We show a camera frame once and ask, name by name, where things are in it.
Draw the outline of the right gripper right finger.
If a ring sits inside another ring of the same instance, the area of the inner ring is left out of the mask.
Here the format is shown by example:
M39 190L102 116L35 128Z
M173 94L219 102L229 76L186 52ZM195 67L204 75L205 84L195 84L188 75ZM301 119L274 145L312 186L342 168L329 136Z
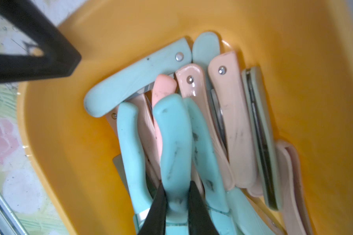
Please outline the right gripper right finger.
M218 235L206 205L194 181L190 182L188 193L189 235Z

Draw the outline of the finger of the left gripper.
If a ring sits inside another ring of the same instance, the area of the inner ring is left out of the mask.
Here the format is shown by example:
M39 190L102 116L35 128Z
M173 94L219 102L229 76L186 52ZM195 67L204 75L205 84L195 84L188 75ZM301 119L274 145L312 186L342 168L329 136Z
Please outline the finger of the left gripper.
M68 77L74 72L81 54L31 1L0 1L0 15L43 53L0 54L0 83Z

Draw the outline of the yellow plastic storage box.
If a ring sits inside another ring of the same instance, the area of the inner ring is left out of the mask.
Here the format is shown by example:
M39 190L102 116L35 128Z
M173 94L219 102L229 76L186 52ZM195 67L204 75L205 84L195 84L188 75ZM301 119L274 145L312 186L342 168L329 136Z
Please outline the yellow plastic storage box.
M276 138L300 156L317 235L353 235L353 17L346 1L89 1L60 27L82 56L68 78L21 83L25 152L70 234L133 235L130 197L98 82L182 38L215 31L260 66Z

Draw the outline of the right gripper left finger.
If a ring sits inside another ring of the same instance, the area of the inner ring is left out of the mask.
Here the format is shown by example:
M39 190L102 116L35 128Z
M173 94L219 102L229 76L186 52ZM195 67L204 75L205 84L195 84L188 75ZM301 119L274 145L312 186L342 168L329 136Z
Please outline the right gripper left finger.
M161 184L138 235L164 235L166 231L166 212L167 197Z

